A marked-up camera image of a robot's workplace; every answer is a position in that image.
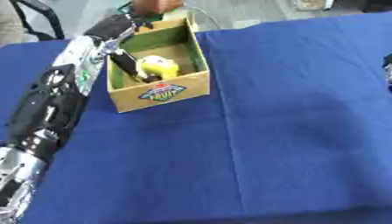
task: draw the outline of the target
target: blue table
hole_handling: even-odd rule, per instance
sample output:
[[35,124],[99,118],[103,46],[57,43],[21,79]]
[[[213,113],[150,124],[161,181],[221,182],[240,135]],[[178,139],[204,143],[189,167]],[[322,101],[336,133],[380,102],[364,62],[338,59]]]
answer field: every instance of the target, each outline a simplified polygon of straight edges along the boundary
[[[202,32],[211,95],[122,115],[102,76],[24,223],[391,205],[391,37],[390,13]],[[65,45],[0,49],[2,121]]]

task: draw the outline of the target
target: yellow toy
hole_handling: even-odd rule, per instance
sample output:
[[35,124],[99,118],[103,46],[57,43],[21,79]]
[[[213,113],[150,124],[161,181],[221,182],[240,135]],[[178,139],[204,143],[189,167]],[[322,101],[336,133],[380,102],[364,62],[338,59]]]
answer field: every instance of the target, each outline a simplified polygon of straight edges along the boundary
[[136,70],[142,80],[150,80],[151,76],[159,76],[162,80],[179,76],[179,65],[174,60],[155,55],[139,59]]

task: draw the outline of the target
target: open cardboard box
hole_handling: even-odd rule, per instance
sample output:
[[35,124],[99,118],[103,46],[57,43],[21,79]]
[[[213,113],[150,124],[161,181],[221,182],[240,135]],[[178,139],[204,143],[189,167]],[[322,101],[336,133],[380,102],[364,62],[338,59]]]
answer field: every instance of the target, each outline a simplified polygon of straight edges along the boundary
[[188,20],[153,24],[154,29],[141,28],[121,48],[137,59],[157,55],[174,60],[180,76],[143,84],[108,59],[108,92],[120,113],[209,94],[208,66]]

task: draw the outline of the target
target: white cable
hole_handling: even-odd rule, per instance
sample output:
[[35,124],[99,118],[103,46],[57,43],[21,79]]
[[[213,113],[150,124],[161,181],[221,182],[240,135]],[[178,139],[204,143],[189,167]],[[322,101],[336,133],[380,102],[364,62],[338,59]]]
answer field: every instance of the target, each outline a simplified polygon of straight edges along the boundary
[[191,6],[191,5],[186,4],[186,3],[184,4],[183,7],[184,7],[184,8],[191,9],[191,10],[196,10],[196,11],[201,12],[201,13],[204,14],[207,18],[209,18],[209,19],[216,25],[216,27],[217,27],[219,30],[221,29],[221,25],[218,23],[218,21],[217,21],[214,17],[211,17],[210,15],[208,15],[208,13],[207,13],[206,11],[202,10],[201,8],[198,8],[198,7],[195,7],[195,6]]

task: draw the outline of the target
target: robotic arm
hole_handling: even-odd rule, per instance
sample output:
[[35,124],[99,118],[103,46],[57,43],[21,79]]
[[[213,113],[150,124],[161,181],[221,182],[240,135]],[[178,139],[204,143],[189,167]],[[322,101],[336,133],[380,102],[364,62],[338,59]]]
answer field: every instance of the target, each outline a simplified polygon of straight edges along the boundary
[[132,14],[102,20],[73,39],[27,89],[0,147],[0,223],[18,222],[29,206],[54,154],[77,126],[105,57],[135,72],[135,59],[119,45],[143,25],[152,28]]

